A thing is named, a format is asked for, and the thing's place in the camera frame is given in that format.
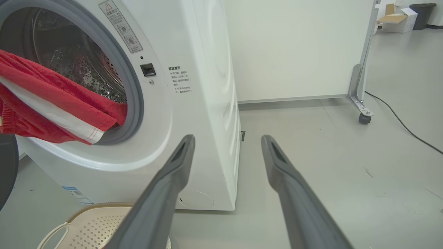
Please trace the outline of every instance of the whiteboard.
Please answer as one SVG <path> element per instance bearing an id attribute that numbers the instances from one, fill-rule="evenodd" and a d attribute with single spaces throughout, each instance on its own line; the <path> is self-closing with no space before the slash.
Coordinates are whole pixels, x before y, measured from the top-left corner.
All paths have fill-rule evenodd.
<path id="1" fill-rule="evenodd" d="M 225 0 L 240 103 L 342 97 L 374 0 Z"/>

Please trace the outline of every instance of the white washing machine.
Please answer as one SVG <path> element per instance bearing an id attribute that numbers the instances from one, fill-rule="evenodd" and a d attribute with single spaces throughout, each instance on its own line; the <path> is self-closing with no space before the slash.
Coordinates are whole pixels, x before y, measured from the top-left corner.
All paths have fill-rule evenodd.
<path id="1" fill-rule="evenodd" d="M 128 103 L 124 125 L 92 146 L 18 138 L 80 202 L 136 201 L 193 134 L 176 207 L 234 210 L 241 132 L 219 0 L 5 0 L 0 24 L 0 49 Z"/>

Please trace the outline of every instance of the black baseboard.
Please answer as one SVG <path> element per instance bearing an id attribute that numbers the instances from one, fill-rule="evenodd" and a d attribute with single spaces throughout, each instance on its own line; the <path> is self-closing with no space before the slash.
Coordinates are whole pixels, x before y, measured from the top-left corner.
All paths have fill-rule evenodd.
<path id="1" fill-rule="evenodd" d="M 431 28 L 431 29 L 443 29 L 443 26 L 436 26 L 436 25 L 426 25 L 427 28 Z"/>

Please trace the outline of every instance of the warning triangle symbol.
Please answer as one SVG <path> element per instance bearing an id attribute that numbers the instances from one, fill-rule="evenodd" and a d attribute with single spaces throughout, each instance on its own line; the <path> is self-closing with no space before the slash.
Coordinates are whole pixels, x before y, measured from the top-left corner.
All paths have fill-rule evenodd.
<path id="1" fill-rule="evenodd" d="M 108 3 L 106 3 L 106 11 L 111 10 L 111 9 L 112 9 L 111 5 L 109 5 Z"/>

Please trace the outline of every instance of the washing machine door opening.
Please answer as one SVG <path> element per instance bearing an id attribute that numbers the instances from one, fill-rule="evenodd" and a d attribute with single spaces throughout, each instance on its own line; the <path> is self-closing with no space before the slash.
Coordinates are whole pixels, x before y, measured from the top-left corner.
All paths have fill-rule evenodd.
<path id="1" fill-rule="evenodd" d="M 17 9 L 12 2 L 22 2 Z M 108 30 L 72 1 L 42 0 L 48 8 L 0 5 L 0 49 L 39 63 L 107 99 L 128 104 L 121 127 L 104 133 L 96 145 L 130 138 L 143 117 L 139 81 L 129 59 Z"/>

